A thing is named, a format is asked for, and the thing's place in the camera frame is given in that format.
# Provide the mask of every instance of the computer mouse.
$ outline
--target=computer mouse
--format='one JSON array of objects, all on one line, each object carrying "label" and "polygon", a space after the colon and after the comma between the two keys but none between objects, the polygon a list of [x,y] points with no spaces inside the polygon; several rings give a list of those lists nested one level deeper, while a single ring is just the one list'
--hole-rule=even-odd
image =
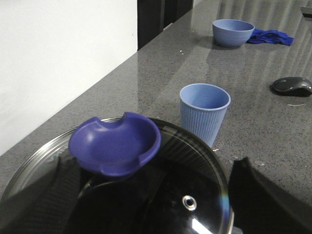
[{"label": "computer mouse", "polygon": [[273,82],[273,89],[281,95],[308,97],[312,94],[311,81],[302,77],[285,77]]}]

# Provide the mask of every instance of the pot lid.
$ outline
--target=pot lid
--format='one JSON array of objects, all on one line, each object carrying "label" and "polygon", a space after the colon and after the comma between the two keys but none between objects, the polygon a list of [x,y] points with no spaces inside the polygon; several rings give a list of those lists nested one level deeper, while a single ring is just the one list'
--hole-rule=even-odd
[{"label": "pot lid", "polygon": [[[161,132],[160,149],[133,176],[110,181],[80,170],[80,195],[64,233],[231,232],[228,180],[216,155],[183,128],[152,120]],[[56,170],[59,159],[70,156],[68,141],[74,130],[51,140],[29,157],[9,182],[2,201]]]}]

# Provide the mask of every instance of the light blue ribbed cup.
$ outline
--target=light blue ribbed cup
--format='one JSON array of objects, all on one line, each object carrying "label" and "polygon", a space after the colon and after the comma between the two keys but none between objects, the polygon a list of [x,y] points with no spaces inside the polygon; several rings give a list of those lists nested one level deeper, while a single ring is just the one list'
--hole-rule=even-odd
[{"label": "light blue ribbed cup", "polygon": [[218,86],[187,85],[180,91],[181,126],[212,147],[230,102],[230,95]]}]

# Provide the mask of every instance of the blue cloth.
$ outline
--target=blue cloth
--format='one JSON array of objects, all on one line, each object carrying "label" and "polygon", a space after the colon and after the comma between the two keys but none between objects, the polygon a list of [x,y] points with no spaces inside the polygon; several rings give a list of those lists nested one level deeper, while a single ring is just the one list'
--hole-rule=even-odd
[{"label": "blue cloth", "polygon": [[293,38],[288,36],[287,33],[283,33],[277,30],[269,30],[264,31],[255,28],[253,31],[253,34],[247,41],[249,43],[253,44],[259,44],[259,43],[281,43],[284,45],[291,45],[293,43]]}]

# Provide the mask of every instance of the purple bowl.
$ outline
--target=purple bowl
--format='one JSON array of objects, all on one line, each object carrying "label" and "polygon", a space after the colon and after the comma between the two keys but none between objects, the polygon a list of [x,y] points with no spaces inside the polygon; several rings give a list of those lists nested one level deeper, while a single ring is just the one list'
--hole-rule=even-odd
[{"label": "purple bowl", "polygon": [[149,118],[125,112],[115,122],[93,117],[78,126],[68,148],[80,166],[112,179],[131,176],[158,152],[157,125]]}]

